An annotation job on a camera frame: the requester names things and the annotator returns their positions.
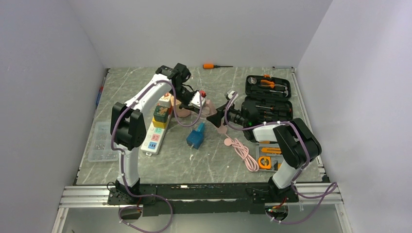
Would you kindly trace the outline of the light blue cube adapter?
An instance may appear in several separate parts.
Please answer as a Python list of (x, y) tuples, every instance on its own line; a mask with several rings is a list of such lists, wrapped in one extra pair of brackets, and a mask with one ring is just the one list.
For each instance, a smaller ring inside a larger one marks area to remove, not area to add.
[(201, 123), (198, 125), (196, 131), (197, 131), (198, 133), (200, 133), (200, 134), (204, 134), (204, 131), (205, 131), (205, 123), (204, 123), (204, 122), (201, 122)]

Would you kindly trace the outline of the dark blue cube adapter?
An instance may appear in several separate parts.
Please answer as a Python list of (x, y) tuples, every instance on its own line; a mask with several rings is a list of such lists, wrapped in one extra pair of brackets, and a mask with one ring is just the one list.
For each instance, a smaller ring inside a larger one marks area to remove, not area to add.
[(202, 131), (192, 130), (186, 138), (186, 142), (190, 147), (199, 149), (204, 141), (204, 133)]

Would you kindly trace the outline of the white power strip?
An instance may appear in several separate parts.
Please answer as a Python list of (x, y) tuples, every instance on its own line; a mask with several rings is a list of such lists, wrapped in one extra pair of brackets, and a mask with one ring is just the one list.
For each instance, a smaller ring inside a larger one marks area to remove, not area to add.
[[(168, 119), (170, 122), (172, 107), (169, 108), (169, 113), (170, 114)], [(166, 131), (167, 129), (155, 128), (151, 122), (147, 130), (146, 138), (140, 147), (141, 151), (148, 156), (157, 155), (160, 151), (161, 144), (166, 134)]]

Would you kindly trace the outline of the black tool case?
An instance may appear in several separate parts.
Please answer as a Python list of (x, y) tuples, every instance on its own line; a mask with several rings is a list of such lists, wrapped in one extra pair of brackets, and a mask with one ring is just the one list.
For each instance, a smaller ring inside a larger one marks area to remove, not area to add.
[[(263, 88), (261, 80), (269, 80), (275, 83), (275, 88)], [(249, 75), (245, 81), (244, 100), (253, 100), (260, 113), (262, 122), (289, 121), (293, 119), (293, 106), (289, 99), (292, 96), (289, 81), (271, 77), (270, 75)]]

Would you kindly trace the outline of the grey tool tray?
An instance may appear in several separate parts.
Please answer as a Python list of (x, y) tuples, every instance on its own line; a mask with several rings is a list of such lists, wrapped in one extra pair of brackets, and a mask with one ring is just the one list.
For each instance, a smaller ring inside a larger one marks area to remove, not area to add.
[(275, 142), (258, 144), (255, 159), (259, 171), (277, 172), (284, 158), (280, 146)]

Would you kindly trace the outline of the clear plastic screw box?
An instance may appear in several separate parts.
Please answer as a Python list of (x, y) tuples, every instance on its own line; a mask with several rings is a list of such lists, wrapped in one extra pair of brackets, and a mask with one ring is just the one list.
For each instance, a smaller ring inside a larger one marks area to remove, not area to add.
[(119, 152), (111, 149), (110, 126), (108, 121), (95, 124), (87, 156), (89, 162), (113, 162), (118, 160)]

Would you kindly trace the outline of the pink power strip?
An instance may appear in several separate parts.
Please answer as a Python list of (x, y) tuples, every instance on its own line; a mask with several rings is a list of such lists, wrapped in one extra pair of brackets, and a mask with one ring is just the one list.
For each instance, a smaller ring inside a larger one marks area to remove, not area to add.
[(226, 134), (227, 133), (227, 126), (222, 124), (220, 127), (217, 128), (217, 132), (220, 133), (220, 134)]

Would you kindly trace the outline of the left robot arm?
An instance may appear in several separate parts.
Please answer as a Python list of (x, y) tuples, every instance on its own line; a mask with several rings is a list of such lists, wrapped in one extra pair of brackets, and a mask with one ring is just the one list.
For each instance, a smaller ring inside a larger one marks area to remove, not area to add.
[(161, 66), (152, 79), (128, 101), (117, 102), (112, 107), (111, 142), (113, 151), (120, 153), (119, 175), (115, 186), (120, 197), (128, 204), (135, 203), (140, 196), (138, 174), (138, 151), (143, 144), (147, 130), (145, 116), (165, 94), (170, 93), (182, 107), (200, 114), (206, 104), (206, 96), (200, 91), (190, 91), (184, 83), (191, 77), (186, 65)]

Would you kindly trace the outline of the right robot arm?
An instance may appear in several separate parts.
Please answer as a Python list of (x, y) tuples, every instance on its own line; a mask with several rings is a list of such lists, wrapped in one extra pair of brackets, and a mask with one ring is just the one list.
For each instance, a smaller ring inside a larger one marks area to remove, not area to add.
[(234, 108), (233, 102), (228, 101), (206, 119), (217, 128), (224, 123), (234, 130), (242, 131), (251, 142), (269, 141), (279, 145), (283, 163), (268, 181), (268, 196), (273, 201), (282, 200), (286, 196), (286, 189), (322, 152), (321, 144), (301, 118), (257, 123), (244, 118), (241, 111)]

